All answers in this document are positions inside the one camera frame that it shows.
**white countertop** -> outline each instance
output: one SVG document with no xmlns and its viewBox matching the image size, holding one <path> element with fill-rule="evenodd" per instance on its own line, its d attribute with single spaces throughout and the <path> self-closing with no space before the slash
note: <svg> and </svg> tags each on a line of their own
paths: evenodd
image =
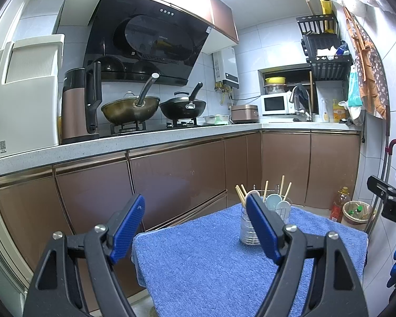
<svg viewBox="0 0 396 317">
<path fill-rule="evenodd" d="M 123 136 L 100 138 L 87 142 L 59 145 L 56 147 L 3 157 L 0 158 L 0 176 L 31 168 L 47 166 L 50 164 L 73 161 L 85 157 L 103 155 L 112 152 L 125 151 L 127 149 L 142 148 L 151 145 L 184 141 L 194 138 L 260 129 L 338 131 L 360 130 L 360 128 L 355 126 L 348 127 L 345 124 L 338 123 L 291 122 L 220 125 L 202 128 L 187 128 L 127 134 Z"/>
</svg>

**blue towel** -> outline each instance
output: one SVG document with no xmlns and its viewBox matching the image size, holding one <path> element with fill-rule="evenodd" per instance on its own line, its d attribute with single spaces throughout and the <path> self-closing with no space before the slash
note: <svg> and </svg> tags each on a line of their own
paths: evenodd
<svg viewBox="0 0 396 317">
<path fill-rule="evenodd" d="M 159 317 L 252 316 L 263 302 L 277 271 L 260 246 L 239 241 L 241 206 L 171 228 L 139 234 L 132 259 Z M 367 235 L 292 207 L 290 223 L 305 233 L 338 231 L 362 277 Z M 300 316 L 313 260 L 305 260 L 290 316 Z"/>
</svg>

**range hood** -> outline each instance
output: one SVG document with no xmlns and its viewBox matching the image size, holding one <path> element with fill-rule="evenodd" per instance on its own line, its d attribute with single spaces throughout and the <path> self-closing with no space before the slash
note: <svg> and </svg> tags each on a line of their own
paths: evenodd
<svg viewBox="0 0 396 317">
<path fill-rule="evenodd" d="M 101 0 L 84 66 L 102 63 L 103 81 L 146 81 L 184 86 L 211 27 L 154 0 Z"/>
</svg>

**red umbrella handle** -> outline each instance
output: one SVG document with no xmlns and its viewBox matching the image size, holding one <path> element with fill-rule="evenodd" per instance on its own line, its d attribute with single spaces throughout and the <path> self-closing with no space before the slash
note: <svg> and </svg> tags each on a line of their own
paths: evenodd
<svg viewBox="0 0 396 317">
<path fill-rule="evenodd" d="M 396 139 L 391 140 L 388 147 L 385 147 L 385 152 L 389 154 L 389 156 L 393 155 L 393 146 L 396 145 Z"/>
</svg>

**stove burner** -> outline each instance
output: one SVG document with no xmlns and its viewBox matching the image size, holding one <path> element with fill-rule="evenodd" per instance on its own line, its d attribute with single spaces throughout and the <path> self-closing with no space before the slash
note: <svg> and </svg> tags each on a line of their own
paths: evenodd
<svg viewBox="0 0 396 317">
<path fill-rule="evenodd" d="M 171 123 L 167 123 L 166 125 L 167 125 L 167 128 L 187 128 L 187 127 L 191 127 L 191 126 L 198 126 L 196 118 L 192 118 L 188 122 L 172 120 Z"/>
<path fill-rule="evenodd" d="M 123 125 L 114 125 L 110 124 L 110 133 L 112 135 L 120 134 L 120 133 L 129 133 L 133 131 L 146 131 L 145 122 L 134 122 L 134 123 L 127 123 Z"/>
</svg>

